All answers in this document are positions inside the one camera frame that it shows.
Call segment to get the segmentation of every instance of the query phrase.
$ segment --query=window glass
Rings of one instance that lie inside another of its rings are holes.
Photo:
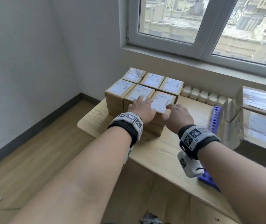
[[[209,0],[141,0],[139,33],[194,43]]]
[[[266,0],[238,0],[214,55],[266,64]]]

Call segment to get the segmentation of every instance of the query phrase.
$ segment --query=wooden desk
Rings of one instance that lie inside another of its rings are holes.
[[[188,108],[196,125],[208,127],[213,110],[212,106],[182,96],[179,96],[177,103]],[[112,120],[113,118],[108,115],[106,100],[104,99],[84,116],[77,126],[96,138],[107,129]],[[134,146],[130,158],[221,214],[240,223],[220,192],[199,182],[196,178],[190,179],[185,175],[177,159],[179,151],[178,136],[165,127],[160,137],[144,131],[141,140]]]

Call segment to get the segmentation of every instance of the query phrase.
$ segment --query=person's right arm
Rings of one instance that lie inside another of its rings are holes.
[[[166,126],[174,133],[194,124],[182,105],[168,105],[170,116]],[[242,223],[266,223],[266,168],[230,150],[219,142],[211,142],[198,151],[198,159],[213,177],[228,203]]]

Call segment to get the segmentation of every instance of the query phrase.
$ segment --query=forearm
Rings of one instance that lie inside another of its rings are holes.
[[[243,223],[266,223],[266,168],[218,142],[198,158]]]
[[[100,223],[131,136],[112,127],[88,145],[11,222]]]

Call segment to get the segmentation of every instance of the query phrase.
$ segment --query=window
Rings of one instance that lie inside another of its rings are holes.
[[[266,0],[129,0],[129,44],[266,75]]]

